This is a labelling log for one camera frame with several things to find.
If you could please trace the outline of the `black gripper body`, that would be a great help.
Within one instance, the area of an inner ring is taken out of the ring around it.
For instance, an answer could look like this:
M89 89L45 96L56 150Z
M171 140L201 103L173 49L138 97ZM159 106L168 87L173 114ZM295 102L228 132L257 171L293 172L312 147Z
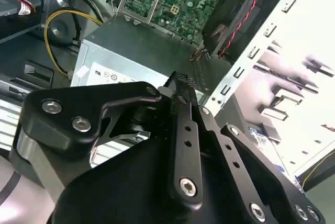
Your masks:
M201 133L204 200L188 210L171 195L170 143L148 140L72 181L61 194L53 223L253 223L214 149Z

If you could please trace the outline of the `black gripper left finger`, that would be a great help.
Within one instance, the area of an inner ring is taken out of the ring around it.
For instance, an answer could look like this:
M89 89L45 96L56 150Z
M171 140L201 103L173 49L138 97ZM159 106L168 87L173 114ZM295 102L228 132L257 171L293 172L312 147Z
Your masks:
M195 106L194 80L177 72L159 88L130 82L34 91L24 100L9 161L53 201L80 185L81 194L108 194L155 144L168 144L168 172L175 172L182 136L198 142Z

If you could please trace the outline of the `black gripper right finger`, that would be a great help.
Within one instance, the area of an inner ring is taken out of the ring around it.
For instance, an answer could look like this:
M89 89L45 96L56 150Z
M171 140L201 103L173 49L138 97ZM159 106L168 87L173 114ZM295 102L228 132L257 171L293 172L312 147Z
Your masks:
M187 79L200 132L204 203L188 223L325 223L317 207L244 135L197 102Z

